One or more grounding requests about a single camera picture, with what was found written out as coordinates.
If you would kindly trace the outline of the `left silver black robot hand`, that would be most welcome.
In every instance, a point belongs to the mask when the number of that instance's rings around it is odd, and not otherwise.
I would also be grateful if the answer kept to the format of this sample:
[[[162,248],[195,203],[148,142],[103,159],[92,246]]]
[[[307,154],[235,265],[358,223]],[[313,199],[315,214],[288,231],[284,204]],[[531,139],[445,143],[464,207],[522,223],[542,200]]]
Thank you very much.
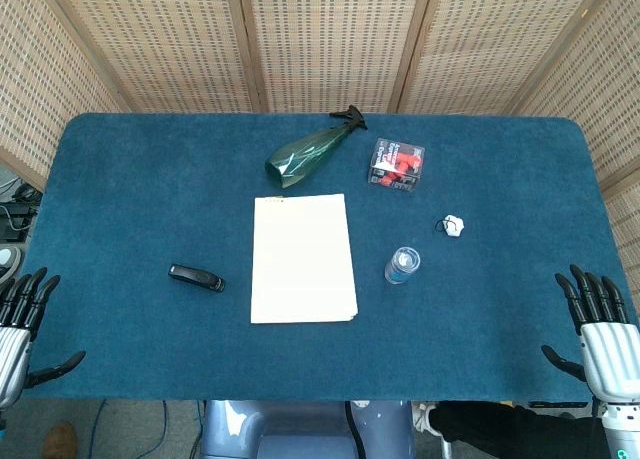
[[[58,379],[74,370],[85,358],[78,351],[62,364],[29,370],[33,344],[37,338],[50,296],[61,277],[51,276],[42,267],[33,274],[11,278],[1,286],[1,412],[9,409],[25,389]]]

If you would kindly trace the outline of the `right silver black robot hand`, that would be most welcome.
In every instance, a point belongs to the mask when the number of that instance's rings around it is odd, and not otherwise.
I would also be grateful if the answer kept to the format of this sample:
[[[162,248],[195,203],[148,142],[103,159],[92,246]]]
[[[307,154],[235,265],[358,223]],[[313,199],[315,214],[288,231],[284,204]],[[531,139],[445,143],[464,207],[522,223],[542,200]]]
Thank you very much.
[[[578,364],[561,357],[551,346],[543,355],[558,370],[587,384],[591,393],[608,404],[639,402],[639,328],[631,321],[617,284],[569,266],[572,277],[554,275],[566,299],[582,351]]]

